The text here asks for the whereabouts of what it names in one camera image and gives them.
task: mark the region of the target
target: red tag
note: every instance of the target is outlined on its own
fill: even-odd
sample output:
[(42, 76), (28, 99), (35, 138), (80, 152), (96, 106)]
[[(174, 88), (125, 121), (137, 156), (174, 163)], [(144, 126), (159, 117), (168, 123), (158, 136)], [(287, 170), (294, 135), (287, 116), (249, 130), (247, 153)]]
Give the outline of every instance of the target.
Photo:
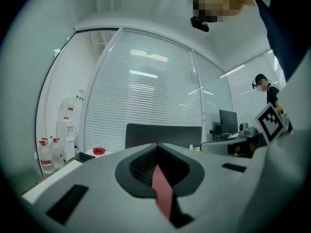
[(42, 166), (52, 166), (51, 161), (41, 161)]

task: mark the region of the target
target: black slot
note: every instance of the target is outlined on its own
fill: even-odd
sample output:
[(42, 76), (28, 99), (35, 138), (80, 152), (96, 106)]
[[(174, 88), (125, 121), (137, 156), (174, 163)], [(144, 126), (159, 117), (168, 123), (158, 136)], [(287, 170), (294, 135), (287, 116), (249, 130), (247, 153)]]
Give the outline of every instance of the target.
[(79, 158), (80, 158), (80, 160), (82, 160), (83, 162), (85, 162), (85, 161), (94, 159), (95, 156), (89, 155), (89, 154), (86, 154), (86, 153), (83, 153), (83, 152), (80, 152), (80, 153), (79, 153)]
[(177, 201), (177, 196), (175, 194), (173, 195), (173, 200), (172, 200), (172, 210), (171, 210), (170, 221), (176, 228), (183, 227), (186, 224), (194, 221), (193, 217), (182, 212), (182, 210), (179, 207), (179, 203)]
[(200, 163), (159, 143), (120, 161), (115, 171), (116, 179), (134, 197), (156, 198), (151, 188), (156, 165), (177, 197), (194, 193), (204, 178)]
[(245, 166), (239, 166), (239, 165), (230, 164), (230, 163), (225, 163), (225, 164), (222, 165), (222, 167), (228, 168), (230, 170), (238, 171), (238, 172), (241, 172), (241, 173), (244, 173), (245, 170), (246, 170)]
[(73, 186), (46, 214), (56, 222), (65, 225), (87, 190), (88, 187), (83, 185)]

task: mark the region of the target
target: window blinds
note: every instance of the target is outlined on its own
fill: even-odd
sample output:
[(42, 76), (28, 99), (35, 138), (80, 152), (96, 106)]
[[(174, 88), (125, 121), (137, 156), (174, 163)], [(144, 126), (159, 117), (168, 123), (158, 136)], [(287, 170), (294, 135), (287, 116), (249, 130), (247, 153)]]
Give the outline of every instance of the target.
[(86, 150), (125, 147), (128, 123), (202, 126), (198, 78), (190, 51), (122, 32), (96, 75), (86, 111)]

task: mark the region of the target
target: office room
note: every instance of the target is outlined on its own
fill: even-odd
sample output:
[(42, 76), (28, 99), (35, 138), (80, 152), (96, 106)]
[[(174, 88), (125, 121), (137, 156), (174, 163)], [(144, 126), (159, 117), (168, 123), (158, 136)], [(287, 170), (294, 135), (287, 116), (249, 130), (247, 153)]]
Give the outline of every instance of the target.
[(260, 231), (305, 183), (309, 46), (289, 72), (260, 1), (196, 1), (28, 0), (8, 25), (0, 164), (38, 227)]

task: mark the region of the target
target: glass wall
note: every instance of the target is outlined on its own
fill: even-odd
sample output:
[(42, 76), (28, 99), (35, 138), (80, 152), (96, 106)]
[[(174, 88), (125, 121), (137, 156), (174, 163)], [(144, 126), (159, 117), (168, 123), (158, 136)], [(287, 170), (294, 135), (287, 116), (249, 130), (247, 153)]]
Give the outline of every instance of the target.
[(92, 87), (85, 151), (124, 150), (128, 123), (201, 127), (198, 89), (188, 49), (150, 35), (122, 32)]
[(100, 55), (115, 32), (82, 32), (70, 40), (56, 66), (51, 70), (51, 80), (46, 80), (46, 93), (41, 93), (40, 102), (43, 102), (43, 106), (38, 110), (43, 110), (43, 118), (37, 118), (38, 139), (49, 138), (51, 135), (60, 137), (57, 135), (56, 125), (60, 105), (66, 97), (74, 97), (74, 110), (70, 120), (74, 124), (74, 138), (77, 137), (84, 92)]
[(196, 52), (194, 58), (200, 80), (197, 93), (201, 93), (202, 96), (204, 142), (209, 131), (220, 125), (219, 110), (234, 111), (234, 108), (228, 80), (226, 76), (222, 77), (225, 73)]

